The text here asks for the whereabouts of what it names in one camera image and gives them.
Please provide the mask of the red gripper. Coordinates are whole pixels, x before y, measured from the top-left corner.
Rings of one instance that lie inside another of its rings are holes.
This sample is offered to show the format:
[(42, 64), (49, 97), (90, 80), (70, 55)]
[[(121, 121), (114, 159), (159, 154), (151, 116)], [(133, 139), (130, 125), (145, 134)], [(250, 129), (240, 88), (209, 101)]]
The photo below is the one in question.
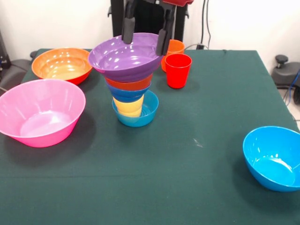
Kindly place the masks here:
[[(176, 6), (185, 6), (186, 4), (192, 4), (194, 0), (163, 0), (166, 4), (160, 4), (164, 9), (164, 25), (159, 31), (156, 55), (166, 55), (168, 51), (169, 41), (172, 37), (174, 13)], [(125, 44), (132, 43), (133, 33), (135, 30), (135, 12), (136, 1), (128, 0), (124, 9), (124, 18), (122, 25), (121, 39)]]

